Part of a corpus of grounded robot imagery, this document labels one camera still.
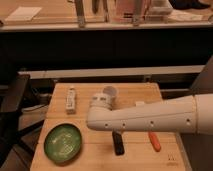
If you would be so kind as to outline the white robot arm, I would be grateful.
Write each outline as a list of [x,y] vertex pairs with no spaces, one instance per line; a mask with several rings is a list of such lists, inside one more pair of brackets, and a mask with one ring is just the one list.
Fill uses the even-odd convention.
[[213,134],[213,94],[199,94],[113,110],[114,98],[93,95],[86,119],[97,131]]

